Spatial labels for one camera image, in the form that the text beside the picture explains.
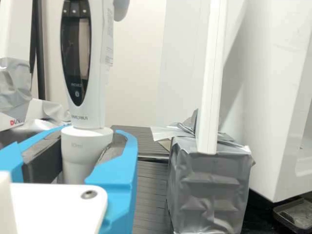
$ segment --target white plastic base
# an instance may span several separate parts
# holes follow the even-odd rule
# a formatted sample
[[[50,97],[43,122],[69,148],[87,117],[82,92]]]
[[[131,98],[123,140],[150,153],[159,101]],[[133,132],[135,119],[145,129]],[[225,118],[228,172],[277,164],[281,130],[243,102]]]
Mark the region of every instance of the white plastic base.
[[[102,151],[112,142],[110,128],[83,130],[73,126],[61,131],[61,151],[65,184],[83,184]]]

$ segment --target blue plastic holder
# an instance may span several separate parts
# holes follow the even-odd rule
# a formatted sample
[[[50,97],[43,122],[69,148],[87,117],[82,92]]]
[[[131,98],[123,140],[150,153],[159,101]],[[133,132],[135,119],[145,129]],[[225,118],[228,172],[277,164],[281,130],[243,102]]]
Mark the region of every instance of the blue plastic holder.
[[[0,150],[0,171],[9,171],[13,182],[23,182],[21,153],[66,126],[43,131]],[[116,130],[116,133],[127,139],[122,155],[97,165],[85,180],[86,184],[104,188],[108,194],[108,207],[99,234],[132,233],[137,197],[137,139],[124,131]]]
[[[131,234],[137,196],[137,139],[117,130],[127,138],[118,156],[97,165],[85,183],[98,185],[108,194],[108,207],[99,234]]]
[[[9,171],[13,182],[24,182],[21,170],[24,162],[21,153],[40,140],[46,138],[51,133],[57,132],[66,126],[67,125],[63,125],[47,131],[43,131],[28,138],[27,140],[22,141],[21,143],[14,142],[0,150],[0,171]]]

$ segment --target pipette display screen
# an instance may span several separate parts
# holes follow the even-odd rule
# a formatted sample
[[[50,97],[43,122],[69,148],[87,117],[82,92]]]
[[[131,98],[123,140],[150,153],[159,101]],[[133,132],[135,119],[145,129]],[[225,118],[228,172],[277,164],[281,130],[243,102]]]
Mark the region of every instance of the pipette display screen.
[[[86,95],[91,52],[91,19],[88,2],[65,1],[61,23],[61,55],[66,86],[73,103]]]

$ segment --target crumpled foil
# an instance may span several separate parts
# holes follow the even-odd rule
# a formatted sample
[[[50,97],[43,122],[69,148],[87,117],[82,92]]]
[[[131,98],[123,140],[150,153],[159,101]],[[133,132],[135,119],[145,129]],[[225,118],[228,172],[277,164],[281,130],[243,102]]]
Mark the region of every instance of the crumpled foil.
[[[253,165],[250,149],[226,134],[213,156],[198,153],[194,137],[174,137],[167,204],[175,234],[239,234]]]
[[[0,112],[7,112],[31,99],[29,62],[0,58]]]

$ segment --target screw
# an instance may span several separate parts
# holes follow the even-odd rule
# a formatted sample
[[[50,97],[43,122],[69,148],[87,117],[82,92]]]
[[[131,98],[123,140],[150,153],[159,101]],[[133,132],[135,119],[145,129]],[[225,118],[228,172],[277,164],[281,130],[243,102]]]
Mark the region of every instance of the screw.
[[[98,195],[98,193],[94,190],[88,190],[88,191],[85,191],[82,195],[81,195],[81,198],[82,199],[92,199],[94,197],[96,197]]]

